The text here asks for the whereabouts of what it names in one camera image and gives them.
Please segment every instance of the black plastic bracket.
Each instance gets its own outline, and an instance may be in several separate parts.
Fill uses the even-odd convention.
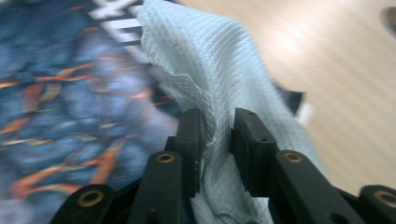
[[[278,151],[271,162],[271,170],[276,177],[277,186],[270,194],[273,204],[270,207],[271,213],[275,208],[281,217],[293,216],[295,223],[364,223],[305,155],[291,150]],[[277,190],[282,191],[292,214],[283,213],[285,210],[278,203],[285,202],[278,199]]]
[[[275,138],[257,114],[236,108],[231,141],[245,189],[252,197],[268,197],[269,161],[277,151]]]
[[[169,137],[166,150],[173,150],[183,158],[183,195],[195,197],[200,191],[201,155],[205,146],[204,116],[199,109],[191,109],[180,116],[177,135]]]
[[[366,223],[396,223],[396,190],[381,185],[365,186],[359,198],[339,189]]]
[[[128,224],[179,224],[181,157],[172,151],[150,156],[134,198]]]
[[[83,187],[67,198],[51,224],[105,223],[113,200],[114,192],[108,186]]]

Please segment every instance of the brass insert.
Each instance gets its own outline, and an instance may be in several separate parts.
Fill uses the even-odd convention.
[[[284,155],[284,157],[286,160],[291,161],[291,162],[300,162],[303,160],[303,158],[300,155],[292,153],[292,152],[286,153]]]
[[[171,154],[162,154],[162,155],[157,157],[157,161],[158,162],[163,162],[163,163],[171,162],[174,159],[175,159],[175,157],[172,156]]]
[[[81,207],[90,207],[102,201],[103,198],[104,194],[102,191],[92,189],[79,196],[78,205]]]
[[[378,190],[374,193],[374,196],[381,202],[389,207],[396,208],[396,195],[386,192],[384,190]]]

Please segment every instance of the black object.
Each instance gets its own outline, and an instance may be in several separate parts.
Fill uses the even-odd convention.
[[[84,187],[67,199],[51,223],[181,223],[183,196],[192,198],[200,189],[203,122],[197,109],[183,113],[177,136],[148,159],[140,181],[117,192]],[[276,224],[396,223],[395,189],[367,186],[358,198],[333,187],[305,155],[279,150],[251,111],[235,111],[231,152],[250,195],[269,197]]]
[[[305,155],[279,150],[255,113],[236,108],[232,134],[245,188],[270,198],[275,223],[396,223],[396,190],[367,186],[356,198],[336,189]]]
[[[299,91],[289,91],[276,82],[274,82],[274,86],[283,100],[283,103],[285,103],[291,113],[295,115],[298,111],[298,108],[300,107],[301,101],[304,98],[304,93]]]
[[[387,7],[381,16],[391,33],[396,35],[396,7]]]

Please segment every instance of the light blue towel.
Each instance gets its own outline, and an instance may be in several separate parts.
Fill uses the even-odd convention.
[[[304,153],[322,170],[304,129],[282,103],[244,27],[229,18],[147,0],[138,19],[143,48],[164,71],[163,90],[182,110],[205,114],[202,190],[192,201],[198,223],[272,223],[266,199],[244,191],[228,152],[236,107],[256,112],[280,149]]]

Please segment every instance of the wooden floor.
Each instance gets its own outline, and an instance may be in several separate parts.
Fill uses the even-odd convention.
[[[305,127],[336,187],[396,189],[396,35],[382,20],[396,1],[182,2],[240,20],[271,76],[306,91]]]

